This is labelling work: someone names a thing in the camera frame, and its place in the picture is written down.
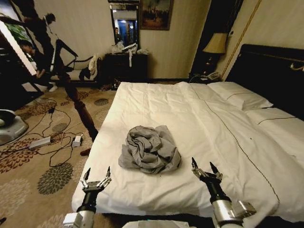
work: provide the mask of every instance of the patterned carpet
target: patterned carpet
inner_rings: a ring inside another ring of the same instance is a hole
[[[99,129],[115,91],[78,90]],[[55,111],[49,114],[52,107]],[[16,113],[29,124],[29,129],[15,142],[0,147],[0,218],[7,218],[1,228],[63,227],[64,216],[72,212],[72,195],[87,159],[80,156],[80,152],[91,147],[91,138],[82,124],[69,129],[79,123],[80,118],[63,88],[45,93]],[[65,130],[63,146],[70,146],[71,139],[83,133],[82,145],[73,150],[59,150]],[[22,149],[49,135],[52,136],[51,144],[33,151]],[[97,215],[96,227],[101,227],[98,226],[101,223],[103,227],[119,227],[111,219]]]

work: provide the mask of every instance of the white duvet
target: white duvet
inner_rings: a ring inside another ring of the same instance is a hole
[[[122,144],[128,131],[138,125],[166,125],[181,154],[182,166],[158,175],[120,167]],[[304,220],[303,168],[243,111],[225,103],[206,85],[184,82],[120,84],[83,171],[91,168],[89,181],[96,181],[111,167],[112,182],[98,195],[97,213],[211,217],[210,195],[192,173],[191,157],[208,172],[209,162],[215,164],[224,174],[224,192],[232,200],[248,201],[257,209],[257,214],[245,219],[246,227],[256,226],[268,215]],[[83,197],[78,184],[73,210]]]

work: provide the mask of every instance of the bedside lamp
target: bedside lamp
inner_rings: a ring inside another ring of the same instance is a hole
[[[226,52],[227,35],[227,33],[214,33],[207,46],[203,49],[203,52],[210,53],[203,75],[207,76],[212,73],[217,66],[220,54]]]

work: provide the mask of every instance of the black headboard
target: black headboard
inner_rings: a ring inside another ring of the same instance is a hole
[[[265,97],[304,120],[304,50],[244,44],[226,81]]]

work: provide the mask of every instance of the dark wooden dresser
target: dark wooden dresser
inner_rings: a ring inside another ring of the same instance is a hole
[[[148,55],[133,54],[132,67],[129,63],[129,53],[106,54],[103,60],[105,77],[114,83],[146,82],[148,74]]]

